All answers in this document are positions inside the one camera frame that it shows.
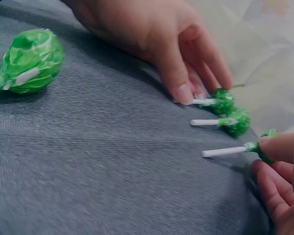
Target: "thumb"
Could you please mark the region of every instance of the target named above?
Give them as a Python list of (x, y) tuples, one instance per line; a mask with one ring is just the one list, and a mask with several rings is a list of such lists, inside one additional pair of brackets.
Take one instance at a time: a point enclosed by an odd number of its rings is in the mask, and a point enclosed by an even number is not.
[(275, 161), (294, 162), (294, 133), (280, 134), (277, 137), (262, 137), (260, 149), (270, 159)]
[(191, 90), (187, 68), (180, 52), (177, 38), (157, 43), (151, 50), (161, 80), (170, 94), (182, 104), (191, 104)]

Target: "lollipop stick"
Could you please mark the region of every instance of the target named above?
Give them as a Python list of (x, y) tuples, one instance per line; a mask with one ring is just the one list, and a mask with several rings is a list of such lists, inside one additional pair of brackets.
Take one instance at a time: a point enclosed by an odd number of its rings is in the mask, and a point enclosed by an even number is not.
[(233, 154), (233, 153), (244, 153), (246, 151), (247, 151), (247, 148), (245, 146), (234, 147), (234, 148), (206, 150), (206, 151), (202, 152), (202, 157), (203, 158), (210, 158), (210, 157)]
[[(36, 67), (27, 70), (26, 72), (21, 73), (19, 76), (15, 78), (15, 86), (20, 86), (37, 76), (40, 73), (40, 70)], [(7, 91), (11, 86), (11, 81), (8, 81), (3, 87), (4, 91)]]
[(201, 104), (201, 105), (212, 105), (216, 101), (215, 99), (193, 99), (191, 104)]
[(213, 126), (213, 125), (218, 125), (219, 120), (191, 120), (191, 125), (192, 126)]

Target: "white fabric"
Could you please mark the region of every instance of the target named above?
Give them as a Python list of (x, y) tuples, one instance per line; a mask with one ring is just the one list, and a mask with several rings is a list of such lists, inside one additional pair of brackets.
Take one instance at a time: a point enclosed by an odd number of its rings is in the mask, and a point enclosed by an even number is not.
[(230, 67), (258, 135), (294, 131), (294, 0), (187, 0)]

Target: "green lollipop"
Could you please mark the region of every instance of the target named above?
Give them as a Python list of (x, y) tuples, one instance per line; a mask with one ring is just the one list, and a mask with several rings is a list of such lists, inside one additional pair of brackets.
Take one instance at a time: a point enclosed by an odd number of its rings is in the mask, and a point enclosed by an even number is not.
[(209, 99), (194, 99), (192, 104), (200, 107), (209, 107), (216, 115), (228, 114), (234, 106), (235, 99), (229, 91), (222, 88), (216, 89)]
[[(270, 129), (266, 133), (264, 133), (261, 137), (264, 137), (264, 136), (276, 137), (278, 136), (278, 131), (275, 129)], [(243, 152), (255, 152), (258, 154), (259, 158), (262, 159), (264, 162), (269, 164), (274, 162), (261, 151), (259, 147), (259, 142), (248, 142), (241, 147), (206, 150), (202, 152), (202, 156), (204, 158), (210, 158), (215, 156), (234, 154), (234, 153), (243, 153)]]
[(224, 126), (227, 132), (234, 138), (246, 133), (250, 125), (249, 113), (244, 108), (234, 108), (232, 112), (224, 118), (215, 120), (192, 120), (192, 126), (216, 125)]
[(19, 34), (0, 69), (0, 90), (34, 93), (51, 83), (64, 61), (63, 48), (53, 32), (34, 29)]

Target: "gray fabric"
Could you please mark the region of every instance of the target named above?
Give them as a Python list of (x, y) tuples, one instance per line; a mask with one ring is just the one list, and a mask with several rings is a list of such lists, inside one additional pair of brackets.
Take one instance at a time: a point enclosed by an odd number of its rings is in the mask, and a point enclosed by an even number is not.
[(59, 36), (66, 62), (39, 94), (0, 94), (0, 235), (267, 234), (246, 177), (256, 156), (200, 157), (242, 144), (189, 126), (212, 114), (173, 104), (148, 66), (55, 0), (0, 3), (1, 55), (37, 27)]

